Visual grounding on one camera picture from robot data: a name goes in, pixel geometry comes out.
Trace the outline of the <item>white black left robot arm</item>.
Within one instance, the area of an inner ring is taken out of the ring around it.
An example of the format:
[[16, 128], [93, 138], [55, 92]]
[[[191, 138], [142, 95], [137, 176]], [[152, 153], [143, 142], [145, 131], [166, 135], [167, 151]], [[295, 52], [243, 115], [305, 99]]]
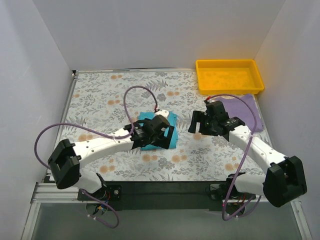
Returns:
[[92, 173], [86, 165], [113, 155], [147, 145], [168, 149], [174, 127], [170, 125], [169, 112], [159, 110], [152, 119], [143, 119], [115, 131], [111, 138], [98, 137], [82, 142], [61, 140], [48, 159], [56, 187], [86, 190], [95, 200], [106, 196], [106, 182], [98, 173]]

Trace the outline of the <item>floral patterned table mat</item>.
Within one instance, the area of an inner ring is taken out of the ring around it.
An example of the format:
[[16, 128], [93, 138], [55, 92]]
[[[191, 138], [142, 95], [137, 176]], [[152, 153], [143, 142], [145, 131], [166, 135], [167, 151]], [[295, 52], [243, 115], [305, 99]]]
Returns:
[[110, 134], [158, 103], [177, 115], [176, 148], [119, 152], [86, 169], [106, 181], [224, 181], [237, 168], [261, 176], [261, 168], [249, 157], [241, 162], [243, 151], [223, 137], [188, 132], [193, 111], [206, 108], [204, 99], [193, 71], [81, 73], [60, 138], [83, 142], [95, 138], [91, 130]]

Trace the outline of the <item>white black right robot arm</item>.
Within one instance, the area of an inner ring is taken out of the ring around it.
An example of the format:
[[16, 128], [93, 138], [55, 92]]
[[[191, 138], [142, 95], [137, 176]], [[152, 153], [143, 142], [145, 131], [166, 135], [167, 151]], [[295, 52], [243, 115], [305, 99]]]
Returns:
[[266, 198], [279, 208], [307, 193], [307, 183], [302, 161], [297, 156], [288, 157], [255, 137], [249, 127], [238, 117], [229, 117], [221, 101], [206, 103], [206, 111], [192, 113], [189, 133], [222, 136], [242, 149], [261, 168], [264, 176], [245, 172], [230, 174], [224, 185], [215, 191], [224, 198], [237, 199], [243, 194]]

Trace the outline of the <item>aluminium table frame rail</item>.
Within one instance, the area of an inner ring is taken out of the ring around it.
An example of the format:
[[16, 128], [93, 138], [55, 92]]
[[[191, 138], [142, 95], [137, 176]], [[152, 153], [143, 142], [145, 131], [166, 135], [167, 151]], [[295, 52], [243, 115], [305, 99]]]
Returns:
[[[81, 73], [188, 72], [190, 69], [148, 71], [87, 71]], [[72, 92], [67, 100], [67, 115]], [[301, 203], [295, 200], [275, 208], [265, 199], [247, 207], [249, 215], [224, 221], [208, 209], [122, 210], [119, 226], [108, 228], [87, 216], [94, 202], [77, 200], [75, 188], [59, 190], [47, 174], [36, 185], [32, 215], [23, 239], [30, 240], [310, 240], [312, 238]]]

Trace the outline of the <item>folded purple t shirt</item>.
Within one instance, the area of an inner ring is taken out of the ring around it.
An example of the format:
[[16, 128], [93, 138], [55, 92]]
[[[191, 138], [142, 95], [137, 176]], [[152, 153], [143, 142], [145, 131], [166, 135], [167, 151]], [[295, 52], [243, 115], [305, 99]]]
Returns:
[[217, 97], [214, 100], [220, 101], [223, 103], [224, 109], [228, 112], [230, 118], [238, 117], [242, 120], [246, 126], [252, 131], [255, 125], [255, 120], [253, 117], [256, 117], [256, 128], [255, 132], [262, 132], [264, 130], [264, 126], [262, 124], [258, 108], [256, 106], [256, 102], [254, 97], [251, 94], [246, 94], [240, 97], [241, 100], [238, 98], [224, 98], [224, 97]]

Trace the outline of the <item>teal t shirt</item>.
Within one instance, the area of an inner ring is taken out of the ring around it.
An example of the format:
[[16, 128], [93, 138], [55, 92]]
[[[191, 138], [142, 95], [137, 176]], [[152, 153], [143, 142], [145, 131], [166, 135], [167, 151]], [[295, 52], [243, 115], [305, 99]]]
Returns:
[[[153, 112], [140, 112], [140, 115], [138, 116], [138, 120], [144, 120], [144, 119], [152, 119], [155, 116]], [[177, 131], [177, 115], [173, 113], [172, 111], [169, 111], [168, 114], [168, 121], [171, 126], [174, 126], [174, 131], [172, 134], [172, 138], [170, 140], [169, 149], [175, 149], [177, 147], [177, 141], [178, 141], [178, 131]], [[161, 147], [153, 146], [151, 144], [142, 147], [142, 151], [151, 151], [151, 150], [160, 150]]]

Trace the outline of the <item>yellow plastic tray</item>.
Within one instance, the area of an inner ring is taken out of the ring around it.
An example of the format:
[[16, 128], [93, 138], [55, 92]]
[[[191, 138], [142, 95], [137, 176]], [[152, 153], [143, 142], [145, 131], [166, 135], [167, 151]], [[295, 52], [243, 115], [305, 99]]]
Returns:
[[253, 59], [198, 59], [195, 69], [202, 95], [256, 95], [265, 89]]

